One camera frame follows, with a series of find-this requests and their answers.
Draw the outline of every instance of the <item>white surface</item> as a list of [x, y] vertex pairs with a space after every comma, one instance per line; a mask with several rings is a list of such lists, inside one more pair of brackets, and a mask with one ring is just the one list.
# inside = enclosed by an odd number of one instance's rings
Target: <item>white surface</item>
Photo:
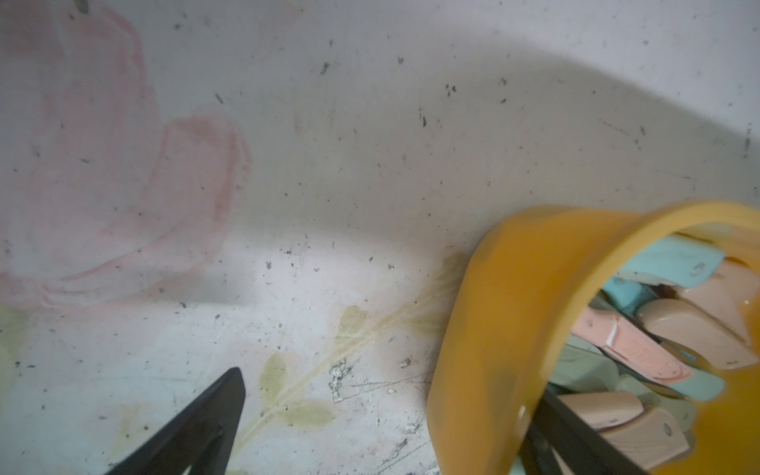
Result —
[[[28, 318], [0, 472], [102, 473], [240, 366], [230, 470], [435, 473], [440, 335], [404, 319], [446, 256], [533, 204], [760, 205], [757, 2], [524, 3], [111, 2], [141, 34], [163, 119], [218, 93], [253, 167], [202, 271], [139, 304]], [[353, 305], [365, 328], [391, 318], [346, 355], [334, 402]], [[282, 404], [319, 401], [332, 422], [261, 422], [274, 352]]]

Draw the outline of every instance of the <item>yellow cup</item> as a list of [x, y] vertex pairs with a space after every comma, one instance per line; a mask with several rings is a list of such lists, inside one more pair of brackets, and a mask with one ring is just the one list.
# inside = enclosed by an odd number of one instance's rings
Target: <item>yellow cup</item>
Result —
[[[760, 273], [760, 212], [720, 201], [648, 214], [532, 207], [486, 236], [464, 275], [428, 398], [442, 475], [509, 472], [581, 309], [671, 233], [714, 242]], [[760, 299], [745, 321], [758, 352]], [[696, 403], [696, 449], [654, 473], [760, 473], [760, 365], [713, 372], [727, 386]]]

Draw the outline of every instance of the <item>pink flower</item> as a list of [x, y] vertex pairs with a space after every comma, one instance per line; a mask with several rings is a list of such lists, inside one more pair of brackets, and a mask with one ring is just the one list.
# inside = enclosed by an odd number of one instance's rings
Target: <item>pink flower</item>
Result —
[[90, 1], [0, 2], [0, 302], [91, 306], [220, 247], [251, 157], [218, 106], [162, 127], [140, 38]]

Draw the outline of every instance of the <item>stain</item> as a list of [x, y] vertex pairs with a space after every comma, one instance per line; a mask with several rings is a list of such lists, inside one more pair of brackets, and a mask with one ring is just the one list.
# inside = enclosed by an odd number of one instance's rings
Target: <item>stain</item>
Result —
[[90, 13], [90, 2], [88, 0], [74, 0], [74, 6], [83, 15]]
[[26, 335], [28, 315], [0, 303], [0, 407], [13, 385], [21, 362], [19, 350]]
[[261, 399], [271, 406], [277, 400], [280, 391], [285, 387], [287, 382], [287, 366], [282, 357], [275, 353], [267, 359], [264, 369], [258, 377], [258, 388], [261, 392]]
[[119, 421], [119, 434], [116, 436], [116, 443], [111, 448], [109, 459], [121, 458], [124, 454], [136, 446], [136, 442], [130, 440], [138, 427], [142, 426], [138, 422], [141, 405], [139, 403], [126, 404], [122, 407], [122, 418]]
[[422, 315], [412, 315], [404, 320], [404, 325], [411, 331], [425, 336], [441, 336], [446, 332], [448, 313], [426, 312]]
[[275, 415], [288, 426], [296, 427], [324, 427], [335, 419], [332, 411], [320, 401], [289, 404]]

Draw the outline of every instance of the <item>scratch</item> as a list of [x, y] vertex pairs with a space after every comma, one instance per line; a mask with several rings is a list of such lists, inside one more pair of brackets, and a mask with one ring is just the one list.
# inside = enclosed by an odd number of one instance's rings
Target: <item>scratch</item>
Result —
[[415, 375], [415, 376], [409, 376], [409, 377], [404, 378], [404, 379], [399, 379], [398, 381], [392, 381], [392, 382], [391, 381], [363, 382], [363, 383], [360, 383], [358, 385], [347, 385], [347, 386], [349, 386], [351, 388], [360, 388], [362, 386], [370, 386], [370, 385], [386, 385], [386, 386], [387, 385], [395, 385], [395, 384], [400, 383], [400, 382], [409, 381], [410, 379], [419, 378], [420, 376], [426, 376], [426, 375], [430, 375], [430, 374], [432, 374], [432, 371], [424, 372], [422, 374]]
[[389, 469], [389, 468], [393, 467], [395, 464], [397, 464], [398, 462], [402, 461], [403, 459], [405, 459], [405, 458], [409, 457], [409, 456], [410, 456], [410, 455], [412, 455], [414, 452], [416, 452], [416, 451], [420, 450], [422, 447], [424, 447], [424, 446], [428, 445], [429, 443], [430, 443], [430, 440], [428, 440], [427, 442], [424, 442], [423, 444], [420, 444], [420, 445], [418, 445], [418, 446], [417, 446], [417, 447], [415, 447], [414, 449], [410, 450], [408, 454], [404, 455], [403, 457], [399, 457], [398, 459], [394, 460], [392, 464], [389, 464], [389, 465], [387, 465], [386, 467], [382, 468], [382, 469], [381, 469], [381, 470], [380, 470], [380, 471], [377, 473], [377, 475], [380, 475], [380, 473], [383, 473], [383, 472], [385, 472], [387, 469]]

